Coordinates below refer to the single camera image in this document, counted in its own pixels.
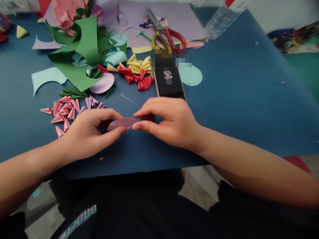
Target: forearm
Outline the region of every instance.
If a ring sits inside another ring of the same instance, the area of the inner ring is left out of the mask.
[[[233,186],[248,194],[293,206],[319,208],[319,182],[266,150],[202,128],[198,154]]]
[[[58,140],[0,163],[0,221],[25,202],[48,175],[64,165]]]

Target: table surface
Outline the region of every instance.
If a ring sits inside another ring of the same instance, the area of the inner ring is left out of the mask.
[[[198,9],[204,25],[215,11],[216,8]],[[36,35],[39,40],[51,41],[49,31],[45,24],[36,23],[35,14],[10,16],[10,19],[14,26],[8,33],[9,40],[0,43],[2,161],[55,140],[55,126],[62,126],[51,124],[52,116],[39,109],[52,107],[64,85],[46,83],[32,97],[31,74],[53,64],[47,57],[51,50],[31,47]],[[15,25],[24,27],[30,34],[17,39]],[[149,54],[138,54],[137,58],[144,59]],[[188,104],[201,125],[279,156],[319,153],[318,107],[249,11],[217,40],[190,49],[187,57],[203,73],[199,85],[184,85]],[[139,106],[156,96],[154,84],[140,92],[136,84],[129,85],[118,74],[115,80],[116,88],[108,99],[104,94],[93,96],[124,117],[131,117],[138,108],[121,94]],[[152,135],[129,130],[107,149],[58,170],[54,177],[87,178],[206,163],[193,153],[166,145]]]

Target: floor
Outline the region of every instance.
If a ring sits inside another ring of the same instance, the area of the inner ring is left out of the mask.
[[[302,161],[308,166],[312,175],[319,179],[319,155],[301,156]],[[218,202],[217,190],[221,179],[225,180],[211,166],[199,166],[182,169],[185,175],[185,185],[180,195],[198,204],[205,210]],[[54,198],[48,182],[41,186],[30,196],[28,208],[32,209]],[[26,229],[31,239],[49,239],[64,221],[57,205],[51,208],[41,218]]]

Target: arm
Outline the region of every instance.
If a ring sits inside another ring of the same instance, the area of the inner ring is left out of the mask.
[[[151,98],[134,116],[147,114],[164,121],[136,122],[133,130],[193,151],[239,190],[292,206],[319,208],[319,182],[314,177],[266,150],[202,127],[184,100]]]
[[[85,110],[63,137],[0,163],[0,221],[25,202],[55,170],[115,142],[125,127],[101,134],[97,126],[103,120],[118,118],[121,115],[112,109]]]

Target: phone screen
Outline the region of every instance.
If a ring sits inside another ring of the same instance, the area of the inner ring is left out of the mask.
[[[177,67],[155,67],[154,79],[158,96],[186,100]]]

